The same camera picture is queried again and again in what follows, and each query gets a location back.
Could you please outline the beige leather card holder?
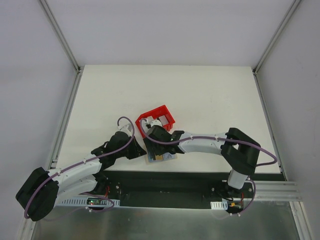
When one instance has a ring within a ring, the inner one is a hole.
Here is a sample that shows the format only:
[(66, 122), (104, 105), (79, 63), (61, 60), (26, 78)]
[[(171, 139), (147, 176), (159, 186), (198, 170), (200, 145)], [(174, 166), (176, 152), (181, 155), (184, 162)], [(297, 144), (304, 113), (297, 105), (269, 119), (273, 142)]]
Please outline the beige leather card holder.
[(154, 158), (150, 157), (150, 155), (148, 154), (146, 156), (146, 163), (147, 164), (160, 163), (160, 162), (174, 160), (177, 158), (178, 158), (177, 154), (171, 154), (171, 153), (165, 153), (163, 155), (156, 155)]

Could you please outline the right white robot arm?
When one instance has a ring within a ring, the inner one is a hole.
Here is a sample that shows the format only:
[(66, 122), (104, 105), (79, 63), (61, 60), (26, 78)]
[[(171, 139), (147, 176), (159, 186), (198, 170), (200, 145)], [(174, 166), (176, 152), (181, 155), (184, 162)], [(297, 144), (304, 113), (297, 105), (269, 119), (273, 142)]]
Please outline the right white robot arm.
[(152, 126), (144, 135), (147, 152), (152, 156), (166, 153), (206, 153), (222, 156), (231, 166), (225, 192), (237, 197), (247, 178), (255, 173), (261, 145), (235, 127), (226, 133), (193, 134), (183, 130), (172, 133), (159, 125)]

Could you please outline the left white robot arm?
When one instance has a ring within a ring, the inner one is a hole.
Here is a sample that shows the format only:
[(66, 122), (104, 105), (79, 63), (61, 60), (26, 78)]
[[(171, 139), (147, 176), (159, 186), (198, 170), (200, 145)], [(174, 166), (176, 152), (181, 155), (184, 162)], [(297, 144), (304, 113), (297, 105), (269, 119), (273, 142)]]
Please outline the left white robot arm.
[(62, 168), (32, 171), (15, 198), (24, 209), (24, 217), (37, 222), (60, 202), (78, 194), (102, 194), (106, 178), (102, 172), (117, 159), (129, 160), (146, 155), (136, 138), (117, 131), (110, 140), (93, 149), (83, 160)]

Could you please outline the white VIP card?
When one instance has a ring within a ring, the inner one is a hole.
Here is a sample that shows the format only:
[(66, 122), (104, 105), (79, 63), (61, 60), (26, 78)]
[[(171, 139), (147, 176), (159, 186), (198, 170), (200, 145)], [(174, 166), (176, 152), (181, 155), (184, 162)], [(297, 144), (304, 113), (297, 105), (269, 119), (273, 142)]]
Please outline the white VIP card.
[(162, 156), (164, 161), (173, 160), (177, 158), (176, 154), (171, 154), (171, 153), (165, 153)]

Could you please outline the red plastic bin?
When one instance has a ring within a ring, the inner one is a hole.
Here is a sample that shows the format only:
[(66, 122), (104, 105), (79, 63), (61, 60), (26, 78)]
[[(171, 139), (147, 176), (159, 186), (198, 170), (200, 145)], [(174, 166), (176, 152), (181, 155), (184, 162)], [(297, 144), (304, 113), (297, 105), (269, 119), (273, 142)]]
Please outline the red plastic bin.
[(144, 138), (144, 132), (146, 133), (148, 131), (148, 126), (159, 125), (169, 132), (173, 128), (175, 122), (176, 121), (167, 106), (161, 105), (142, 113), (135, 121), (135, 124), (138, 127), (141, 136)]

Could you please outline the aluminium rail profile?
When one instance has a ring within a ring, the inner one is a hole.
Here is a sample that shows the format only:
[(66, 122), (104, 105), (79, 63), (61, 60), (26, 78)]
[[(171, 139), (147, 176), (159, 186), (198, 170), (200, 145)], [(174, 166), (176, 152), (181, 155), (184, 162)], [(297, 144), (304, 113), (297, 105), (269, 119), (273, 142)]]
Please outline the aluminium rail profile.
[(294, 181), (256, 181), (255, 201), (301, 202), (298, 184)]

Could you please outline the left aluminium frame post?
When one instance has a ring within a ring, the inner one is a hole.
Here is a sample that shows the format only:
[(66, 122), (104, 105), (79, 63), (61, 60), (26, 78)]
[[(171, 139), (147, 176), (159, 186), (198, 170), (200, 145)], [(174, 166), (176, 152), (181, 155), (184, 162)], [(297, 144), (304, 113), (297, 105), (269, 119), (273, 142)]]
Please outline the left aluminium frame post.
[(65, 38), (65, 35), (61, 29), (61, 27), (59, 26), (59, 23), (48, 3), (47, 0), (38, 0), (38, 3), (41, 7), (41, 9), (43, 10), (57, 40), (59, 41), (63, 51), (65, 52), (68, 60), (70, 61), (71, 65), (73, 66), (73, 68), (75, 69), (75, 71), (77, 73), (82, 71), (82, 67), (79, 65), (78, 61), (76, 60), (76, 57), (67, 41), (67, 39)]

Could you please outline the aluminium frame post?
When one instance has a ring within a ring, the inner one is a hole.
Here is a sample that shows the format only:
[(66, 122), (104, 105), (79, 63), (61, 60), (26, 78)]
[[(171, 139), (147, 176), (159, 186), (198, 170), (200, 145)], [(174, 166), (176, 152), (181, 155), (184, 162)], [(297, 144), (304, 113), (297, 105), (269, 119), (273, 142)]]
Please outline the aluminium frame post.
[(38, 3), (41, 7), (41, 9), (43, 10), (57, 40), (59, 41), (63, 51), (65, 52), (68, 60), (70, 61), (71, 65), (73, 66), (73, 68), (75, 69), (75, 71), (77, 73), (82, 71), (82, 67), (79, 65), (78, 61), (76, 60), (76, 57), (67, 41), (67, 39), (65, 38), (65, 35), (61, 29), (61, 27), (59, 26), (59, 23), (48, 3), (47, 0), (38, 0)]
[(290, 20), (298, 10), (299, 6), (303, 0), (293, 0), (288, 8), (288, 10), (285, 12), (283, 18), (281, 19), (278, 27), (276, 28), (275, 32), (273, 33), (271, 39), (269, 40), (266, 48), (264, 49), (261, 57), (259, 58), (257, 64), (252, 68), (253, 75), (256, 76), (257, 73), (262, 68), (264, 62), (266, 61), (267, 57), (275, 47), (277, 41), (280, 39), (283, 31), (286, 29), (287, 25), (289, 24)]

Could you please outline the right aluminium frame post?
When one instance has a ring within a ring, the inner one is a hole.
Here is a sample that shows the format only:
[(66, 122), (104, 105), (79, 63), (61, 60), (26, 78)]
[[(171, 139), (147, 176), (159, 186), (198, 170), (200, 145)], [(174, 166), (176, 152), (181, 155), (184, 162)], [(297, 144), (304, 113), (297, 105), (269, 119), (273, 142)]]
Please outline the right aluminium frame post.
[(264, 49), (261, 57), (259, 58), (257, 64), (252, 68), (253, 75), (256, 76), (257, 73), (262, 68), (264, 62), (266, 61), (267, 57), (275, 47), (277, 41), (280, 39), (283, 31), (286, 29), (287, 25), (289, 24), (290, 20), (298, 10), (299, 6), (303, 0), (293, 0), (288, 8), (288, 10), (285, 12), (283, 18), (281, 19), (278, 27), (276, 28), (275, 32), (273, 33), (271, 39), (269, 40), (266, 48)]

